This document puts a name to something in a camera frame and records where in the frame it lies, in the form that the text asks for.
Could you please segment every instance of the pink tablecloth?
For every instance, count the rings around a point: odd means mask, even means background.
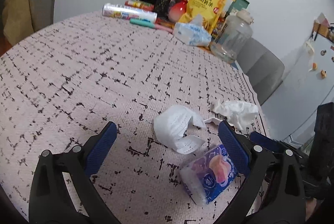
[[[51,25],[0,59],[1,185],[28,218],[30,185],[41,152],[68,151],[113,121],[117,140],[91,179],[114,215],[124,224],[134,219],[213,223],[243,177],[202,208],[184,191],[178,169],[220,143],[217,127],[188,130],[206,143],[181,155],[156,141],[152,120],[173,104],[212,117],[209,104],[215,98],[258,104],[241,72],[165,31],[100,13]],[[243,134],[253,130],[267,134],[262,112]],[[66,181],[84,213],[69,176]]]

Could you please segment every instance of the round table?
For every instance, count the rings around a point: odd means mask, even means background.
[[[235,181],[212,203],[198,206],[178,170],[220,144],[217,126],[190,128],[206,143],[182,155],[159,144],[153,118],[173,104],[204,119],[216,98],[258,105],[248,78],[173,35],[105,18],[100,12],[53,24],[15,45],[0,59],[0,179],[28,219],[30,186],[45,149],[69,151],[108,121],[118,136],[91,180],[122,223],[213,223],[240,187]],[[263,115],[243,132],[267,134]],[[79,212],[85,210],[64,175]],[[261,202],[264,186],[250,212]]]

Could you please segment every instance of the refrigerator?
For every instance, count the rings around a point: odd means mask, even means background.
[[[334,44],[318,35],[310,45],[303,45],[287,77],[262,105],[270,137],[300,147],[315,134],[317,107],[333,100]]]

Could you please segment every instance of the clear plastic bottle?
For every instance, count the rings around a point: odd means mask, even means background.
[[[220,38],[210,45],[211,52],[229,64],[235,62],[246,40],[253,35],[250,27],[252,22],[253,18],[246,9],[240,10],[235,16],[229,15]]]

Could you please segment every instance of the red vase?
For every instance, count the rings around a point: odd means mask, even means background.
[[[186,13],[187,3],[187,0],[182,0],[175,4],[168,13],[168,19],[174,23],[178,22],[181,16]]]

